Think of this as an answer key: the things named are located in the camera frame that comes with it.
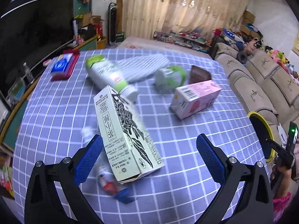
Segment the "pink box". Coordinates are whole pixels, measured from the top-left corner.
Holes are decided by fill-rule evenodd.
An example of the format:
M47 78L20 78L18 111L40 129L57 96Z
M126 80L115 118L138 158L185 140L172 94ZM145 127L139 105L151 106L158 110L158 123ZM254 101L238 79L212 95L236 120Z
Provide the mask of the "pink box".
M212 105L221 89L212 80L177 87L170 108L184 119Z

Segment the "blue box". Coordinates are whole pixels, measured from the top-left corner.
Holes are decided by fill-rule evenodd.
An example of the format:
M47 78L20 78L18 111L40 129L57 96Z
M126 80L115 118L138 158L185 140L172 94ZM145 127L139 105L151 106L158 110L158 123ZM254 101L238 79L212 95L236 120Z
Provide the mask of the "blue box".
M65 76L68 73L71 62L73 58L73 53L60 55L52 67L50 74L52 76Z

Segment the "person's hand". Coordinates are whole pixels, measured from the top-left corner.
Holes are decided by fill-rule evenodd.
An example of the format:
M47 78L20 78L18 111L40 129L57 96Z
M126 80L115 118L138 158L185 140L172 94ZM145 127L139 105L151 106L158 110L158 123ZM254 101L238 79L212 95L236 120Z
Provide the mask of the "person's hand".
M291 169L287 169L285 166L281 165L281 159L278 158L275 162L276 165L272 169L272 173L270 175L270 179L274 179L274 172L278 170L283 174L283 179L279 188L276 191L274 198L281 199L284 198L288 194L289 186L291 184Z

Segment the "transparent container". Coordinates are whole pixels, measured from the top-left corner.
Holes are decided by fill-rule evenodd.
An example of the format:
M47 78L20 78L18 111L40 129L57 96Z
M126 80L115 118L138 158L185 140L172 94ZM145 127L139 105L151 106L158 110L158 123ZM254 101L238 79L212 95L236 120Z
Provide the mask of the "transparent container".
M155 72L154 86L161 94L173 94L177 87L183 86L186 72L179 66L161 68Z
M26 84L23 78L17 78L8 91L8 96L12 105L16 104L25 93Z

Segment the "metal screw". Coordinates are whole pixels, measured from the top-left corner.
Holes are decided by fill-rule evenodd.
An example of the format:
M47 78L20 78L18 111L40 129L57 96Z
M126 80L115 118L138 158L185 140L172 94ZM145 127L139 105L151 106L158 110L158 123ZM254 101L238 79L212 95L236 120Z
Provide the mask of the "metal screw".
M237 158L235 158L235 157L230 157L229 159L228 159L231 163L236 163L237 162Z
M65 157L62 162L63 163L69 163L71 161L71 158L70 157Z
M37 167L40 167L41 165L42 165L41 161L37 161L36 164L35 164L35 166L37 166Z
M258 167L263 167L264 165L263 165L263 163L262 163L261 161L258 161L258 162L257 162L257 166L258 166Z

